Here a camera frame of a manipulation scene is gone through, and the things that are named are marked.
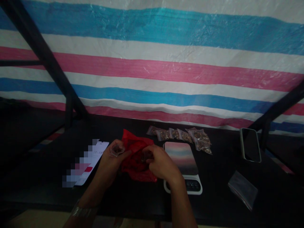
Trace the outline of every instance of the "person's right hand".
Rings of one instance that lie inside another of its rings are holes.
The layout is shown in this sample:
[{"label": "person's right hand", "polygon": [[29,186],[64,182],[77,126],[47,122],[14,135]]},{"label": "person's right hand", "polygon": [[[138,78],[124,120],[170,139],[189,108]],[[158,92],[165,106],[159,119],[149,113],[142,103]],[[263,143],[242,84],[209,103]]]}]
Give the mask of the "person's right hand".
[{"label": "person's right hand", "polygon": [[177,165],[172,161],[166,151],[157,146],[147,146],[142,152],[151,152],[154,159],[147,159],[149,163],[149,169],[158,178],[166,180],[169,184],[175,180],[181,180],[183,178]]}]

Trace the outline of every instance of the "bracelet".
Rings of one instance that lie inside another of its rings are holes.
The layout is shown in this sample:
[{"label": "bracelet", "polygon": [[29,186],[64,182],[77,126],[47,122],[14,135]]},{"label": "bracelet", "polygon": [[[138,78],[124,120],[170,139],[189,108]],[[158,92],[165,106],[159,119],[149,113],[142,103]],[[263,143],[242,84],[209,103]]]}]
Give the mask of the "bracelet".
[{"label": "bracelet", "polygon": [[98,211],[98,207],[94,207],[94,208],[80,208],[78,207],[78,202],[79,200],[77,201],[77,203],[75,204],[72,212],[71,212],[71,215],[73,217],[81,217],[81,218],[87,218],[89,217],[91,214],[96,214],[97,211]]}]

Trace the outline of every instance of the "person's left hand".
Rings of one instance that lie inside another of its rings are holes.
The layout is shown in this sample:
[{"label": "person's left hand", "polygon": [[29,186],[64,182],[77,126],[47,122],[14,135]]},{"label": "person's left hand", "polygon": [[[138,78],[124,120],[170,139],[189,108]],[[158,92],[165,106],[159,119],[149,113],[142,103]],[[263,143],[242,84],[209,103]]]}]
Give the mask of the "person's left hand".
[{"label": "person's left hand", "polygon": [[118,144],[119,146],[124,145],[122,141],[115,139],[105,149],[93,179],[94,181],[101,182],[105,189],[110,187],[113,183],[121,162],[132,153],[131,151],[125,151],[124,153],[118,155],[118,157],[111,156],[110,149],[115,144]]}]

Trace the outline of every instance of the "phone screen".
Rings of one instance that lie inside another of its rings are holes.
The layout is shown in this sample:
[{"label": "phone screen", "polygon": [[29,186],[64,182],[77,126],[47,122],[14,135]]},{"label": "phone screen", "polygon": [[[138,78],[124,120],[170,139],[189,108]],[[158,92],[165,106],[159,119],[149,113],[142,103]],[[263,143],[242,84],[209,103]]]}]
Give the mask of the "phone screen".
[{"label": "phone screen", "polygon": [[260,148],[257,133],[252,129],[242,129],[245,158],[250,161],[260,162]]}]

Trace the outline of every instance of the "pixelated blur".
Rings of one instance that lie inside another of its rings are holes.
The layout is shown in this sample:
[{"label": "pixelated blur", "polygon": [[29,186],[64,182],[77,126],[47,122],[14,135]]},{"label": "pixelated blur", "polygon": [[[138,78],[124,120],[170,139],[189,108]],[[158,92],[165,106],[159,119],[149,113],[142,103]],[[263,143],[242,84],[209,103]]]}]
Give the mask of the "pixelated blur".
[{"label": "pixelated blur", "polygon": [[66,175],[62,176],[62,187],[83,185],[108,145],[108,142],[93,139],[92,145],[88,145],[88,151],[83,152],[83,157],[75,157],[75,163],[71,163],[71,169],[67,169]]}]

